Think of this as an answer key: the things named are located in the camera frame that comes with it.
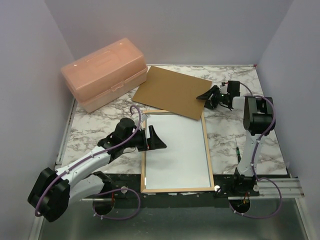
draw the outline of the marble table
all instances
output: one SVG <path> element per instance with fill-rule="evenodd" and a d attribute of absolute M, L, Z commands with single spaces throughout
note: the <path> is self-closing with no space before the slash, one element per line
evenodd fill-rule
<path fill-rule="evenodd" d="M 263 94 L 256 69 L 253 66 L 159 66 L 178 73 L 195 76 L 220 85 L 228 80 L 246 84 L 254 94 Z M 98 141 L 113 132 L 121 118 L 130 117 L 130 106 L 137 89 L 134 89 L 100 109 L 87 113 L 79 104 L 68 134 L 65 152 L 62 155 L 62 166 L 81 158 L 93 149 Z M 241 94 L 249 93 L 243 86 Z M 140 109 L 155 109 L 137 104 Z M 210 148 L 213 174 L 233 174 L 238 164 L 236 142 L 240 153 L 244 152 L 246 132 L 243 127 L 243 110 L 230 111 L 218 107 L 215 110 L 204 110 L 207 136 Z M 138 151 L 123 154 L 99 170 L 109 174 L 140 174 L 142 155 Z M 286 175 L 286 165 L 279 143 L 272 131 L 261 150 L 257 173 L 263 175 Z"/>

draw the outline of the cardboard sheet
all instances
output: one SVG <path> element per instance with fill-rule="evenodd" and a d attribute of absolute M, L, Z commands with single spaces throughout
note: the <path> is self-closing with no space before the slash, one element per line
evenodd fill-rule
<path fill-rule="evenodd" d="M 152 66 L 146 82 L 132 100 L 199 120 L 205 101 L 196 97 L 208 91 L 211 81 Z"/>

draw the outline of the purple cable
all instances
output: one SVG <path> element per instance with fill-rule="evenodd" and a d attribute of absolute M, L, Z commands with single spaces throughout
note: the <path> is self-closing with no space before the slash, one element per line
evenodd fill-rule
<path fill-rule="evenodd" d="M 241 82 L 240 82 L 240 84 L 243 85 L 243 86 L 245 86 L 245 88 L 247 88 L 247 89 L 250 91 L 251 95 L 252 95 L 252 91 L 251 91 L 245 84 L 243 84 L 243 83 L 241 83 Z M 256 154 L 257 154 L 257 149 L 258 149 L 260 140 L 262 139 L 262 137 L 263 137 L 267 132 L 270 131 L 270 129 L 271 129 L 271 128 L 273 127 L 273 125 L 275 124 L 275 121 L 276 121 L 276 111 L 275 111 L 274 105 L 273 105 L 266 97 L 261 96 L 261 95 L 255 95 L 254 97 L 255 97 L 255 98 L 261 98 L 261 99 L 265 100 L 265 101 L 272 107 L 273 116 L 272 116 L 272 121 L 271 121 L 270 125 L 269 125 L 269 126 L 267 127 L 267 129 L 258 137 L 257 142 L 256 142 L 256 144 L 255 144 L 255 146 L 254 146 L 253 154 L 252 154 L 252 159 L 251 159 L 251 164 L 252 164 L 251 169 L 252 169 L 252 172 L 253 172 L 254 177 L 255 177 L 255 179 L 257 180 L 257 182 L 259 182 L 259 181 L 261 181 L 261 180 L 267 180 L 267 181 L 269 181 L 270 183 L 272 183 L 272 184 L 275 186 L 275 188 L 277 189 L 277 191 L 278 191 L 278 193 L 279 193 L 279 198 L 280 198 L 279 201 L 280 201 L 280 203 L 279 203 L 279 205 L 278 205 L 278 208 L 277 208 L 273 213 L 271 213 L 271 214 L 269 214 L 269 215 L 267 215 L 267 216 L 252 216 L 252 215 L 247 215 L 247 214 L 240 213 L 240 212 L 236 211 L 236 210 L 231 206 L 231 204 L 229 204 L 229 206 L 230 206 L 230 208 L 233 210 L 233 212 L 234 212 L 235 214 L 239 215 L 239 216 L 243 216 L 243 217 L 250 218 L 250 219 L 268 219 L 268 218 L 274 217 L 275 215 L 277 215 L 277 214 L 279 213 L 279 211 L 280 211 L 280 209 L 281 209 L 281 207 L 282 207 L 282 194 L 281 194 L 280 188 L 277 186 L 277 184 L 276 184 L 274 181 L 272 181 L 271 179 L 269 179 L 269 178 L 267 178 L 267 177 L 258 178 L 258 175 L 257 175 L 257 173 L 256 173 L 254 164 L 255 164 L 255 157 L 256 157 Z"/>
<path fill-rule="evenodd" d="M 130 189 L 130 188 L 117 188 L 117 189 L 114 189 L 114 190 L 111 190 L 111 191 L 106 191 L 106 192 L 103 192 L 103 193 L 99 193 L 99 194 L 96 194 L 96 196 L 102 196 L 102 195 L 106 195 L 106 194 L 111 194 L 111 193 L 114 193 L 114 192 L 119 192 L 119 191 L 130 191 L 130 192 L 133 192 L 135 195 L 136 195 L 136 198 L 138 199 L 138 207 L 136 208 L 136 210 L 134 211 L 134 213 L 130 214 L 129 216 L 125 216 L 125 217 L 111 217 L 111 216 L 104 216 L 104 215 L 99 215 L 97 214 L 96 212 L 96 206 L 93 205 L 93 211 L 94 211 L 94 217 L 95 216 L 98 216 L 98 217 L 101 217 L 103 219 L 109 219 L 109 220 L 128 220 L 132 217 L 134 217 L 140 210 L 140 206 L 141 206 L 141 199 L 140 199 L 140 196 L 139 194 L 133 190 L 133 189 Z"/>
<path fill-rule="evenodd" d="M 132 111 L 133 108 L 135 108 L 135 109 L 137 110 L 138 114 L 139 114 L 139 122 L 138 122 L 138 126 L 136 126 L 136 129 L 134 130 L 134 132 L 133 132 L 126 140 L 124 140 L 123 142 L 121 142 L 121 143 L 119 143 L 119 144 L 117 144 L 117 145 L 115 145 L 115 146 L 112 146 L 112 147 L 109 147 L 109 148 L 107 148 L 107 149 L 98 151 L 98 152 L 96 152 L 96 153 L 93 154 L 93 155 L 90 155 L 90 156 L 85 157 L 84 159 L 80 160 L 80 161 L 77 162 L 76 164 L 72 165 L 68 170 L 71 171 L 71 170 L 73 170 L 74 168 L 76 168 L 77 166 L 79 166 L 80 164 L 82 164 L 83 162 L 85 162 L 85 161 L 87 161 L 87 160 L 89 160 L 89 159 L 91 159 L 91 158 L 93 158 L 93 157 L 95 157 L 95 156 L 97 156 L 97 155 L 100 155 L 100 154 L 103 154 L 103 153 L 105 153 L 105 152 L 107 152 L 107 151 L 110 151 L 110 150 L 112 150 L 112 149 L 118 148 L 118 147 L 120 147 L 121 145 L 123 145 L 123 144 L 125 144 L 126 142 L 128 142 L 130 139 L 132 139 L 132 138 L 134 137 L 134 135 L 137 133 L 137 131 L 139 130 L 139 127 L 140 127 L 140 124 L 141 124 L 141 112 L 140 112 L 140 109 L 139 109 L 137 106 L 132 105 L 132 106 L 130 107 L 130 113 L 131 113 L 131 115 L 134 114 L 133 111 Z M 36 217 L 41 217 L 41 216 L 42 216 L 42 214 L 39 213 L 39 208 L 40 208 L 40 205 L 41 205 L 42 201 L 44 200 L 46 194 L 49 192 L 49 190 L 51 189 L 51 187 L 52 187 L 61 177 L 63 177 L 65 174 L 67 174 L 66 171 L 64 171 L 64 172 L 61 173 L 59 176 L 57 176 L 57 177 L 48 185 L 48 187 L 44 190 L 44 192 L 43 192 L 43 194 L 41 195 L 38 203 L 37 203 L 36 206 L 35 206 L 34 215 L 35 215 Z"/>

